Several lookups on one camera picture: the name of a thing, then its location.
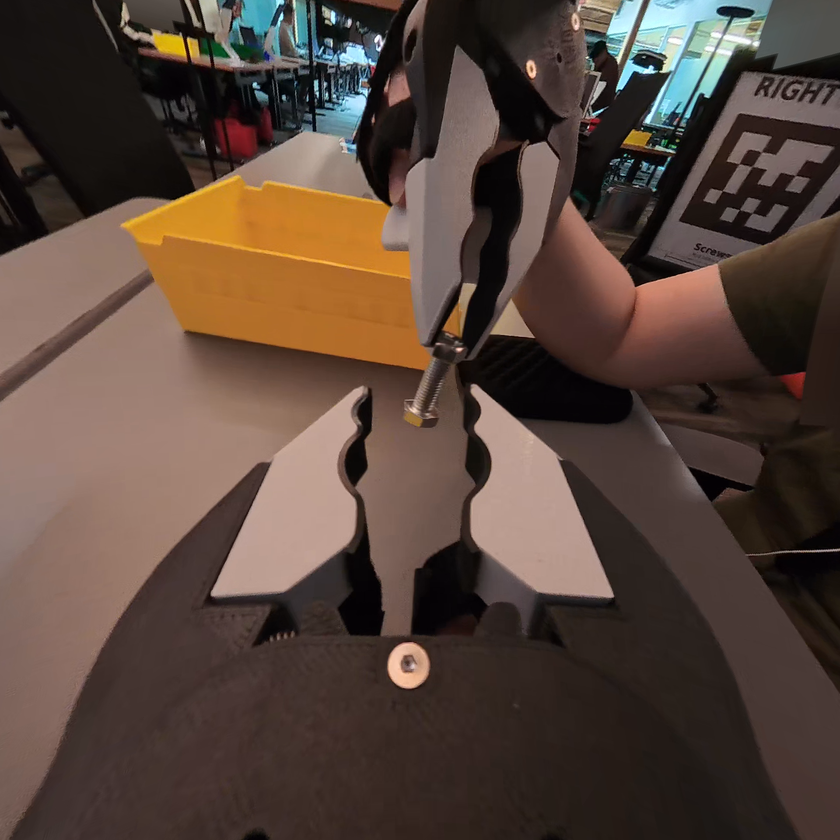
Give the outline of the person's right hand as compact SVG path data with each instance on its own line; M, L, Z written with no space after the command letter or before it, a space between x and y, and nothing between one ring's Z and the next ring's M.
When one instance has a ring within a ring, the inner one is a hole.
M416 110L408 84L406 69L401 62L394 69L385 86L385 110L382 114L385 146L389 152L388 195L391 205L404 207L406 203L406 175L412 164L412 147L416 124Z

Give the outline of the person's right forearm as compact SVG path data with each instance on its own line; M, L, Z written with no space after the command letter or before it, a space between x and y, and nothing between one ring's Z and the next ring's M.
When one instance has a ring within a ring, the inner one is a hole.
M717 266L637 287L571 199L515 305L554 358L607 385L644 391L768 374L732 316Z

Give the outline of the black high-back chair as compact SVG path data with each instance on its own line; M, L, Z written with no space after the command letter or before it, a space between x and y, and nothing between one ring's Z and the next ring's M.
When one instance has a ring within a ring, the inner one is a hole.
M107 2L1 2L2 105L84 217L194 190Z

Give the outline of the red storage bin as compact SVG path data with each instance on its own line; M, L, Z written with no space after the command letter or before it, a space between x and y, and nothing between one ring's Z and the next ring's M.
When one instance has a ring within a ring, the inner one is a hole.
M231 114L213 121L217 147L223 156L248 161L274 143L274 125L267 108L252 113L249 119L242 122L238 115Z

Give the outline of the black framed sign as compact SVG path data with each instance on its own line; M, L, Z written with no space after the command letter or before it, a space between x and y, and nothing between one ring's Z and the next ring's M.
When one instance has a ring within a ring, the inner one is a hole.
M628 260L681 273L837 213L838 56L823 68L743 72L691 166L669 165L658 215Z

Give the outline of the steel hex bolt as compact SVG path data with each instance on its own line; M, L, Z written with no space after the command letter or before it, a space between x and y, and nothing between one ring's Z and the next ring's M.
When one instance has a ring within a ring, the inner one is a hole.
M404 421L414 428L430 428L438 423L438 403L453 361L432 357L423 372L412 399L404 402Z

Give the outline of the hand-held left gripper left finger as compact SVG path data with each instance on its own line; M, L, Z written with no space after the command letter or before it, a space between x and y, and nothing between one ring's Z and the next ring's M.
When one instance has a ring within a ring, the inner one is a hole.
M278 450L210 591L217 604L279 605L302 617L326 602L383 617L358 484L368 468L372 392L358 386Z

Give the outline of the grey metal bin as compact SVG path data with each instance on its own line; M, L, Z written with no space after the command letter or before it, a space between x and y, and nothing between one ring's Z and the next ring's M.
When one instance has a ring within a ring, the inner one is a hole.
M616 183L602 199L596 215L600 228L630 232L639 224L655 192L647 186Z

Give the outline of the black swivel office chair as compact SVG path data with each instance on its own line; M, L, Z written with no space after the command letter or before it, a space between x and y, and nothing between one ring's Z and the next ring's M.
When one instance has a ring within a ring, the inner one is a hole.
M668 72L633 74L612 105L602 112L598 125L579 140L570 195L585 204L587 222L601 200L609 164L621 153L627 135L650 111L669 76Z

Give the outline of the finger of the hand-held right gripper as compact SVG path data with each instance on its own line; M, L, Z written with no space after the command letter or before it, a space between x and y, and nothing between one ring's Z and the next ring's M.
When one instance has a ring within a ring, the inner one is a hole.
M473 286L463 324L464 360L487 341L537 256L550 221L560 163L546 143L528 144L482 164L475 216L465 238L463 278Z
M426 86L412 94L416 160L406 176L408 251L417 337L428 349L463 281L476 171L500 129L484 71L460 47L451 60L445 91Z

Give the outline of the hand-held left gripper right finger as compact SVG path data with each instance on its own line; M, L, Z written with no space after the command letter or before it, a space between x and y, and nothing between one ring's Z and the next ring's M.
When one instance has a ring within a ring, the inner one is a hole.
M477 385L464 393L465 467L474 487L458 540L420 570L421 617L519 617L555 606L610 610L615 594L562 458Z

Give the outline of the black wrist rest pad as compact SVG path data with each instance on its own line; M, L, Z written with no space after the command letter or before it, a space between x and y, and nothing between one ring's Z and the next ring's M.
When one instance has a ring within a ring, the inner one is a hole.
M533 338L491 335L459 377L522 420L617 424L634 408L631 391L575 373Z

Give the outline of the yellow plastic bin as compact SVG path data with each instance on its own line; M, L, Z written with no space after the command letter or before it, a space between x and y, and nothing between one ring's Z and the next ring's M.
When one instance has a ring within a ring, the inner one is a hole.
M237 175L124 223L182 329L422 371L388 207Z

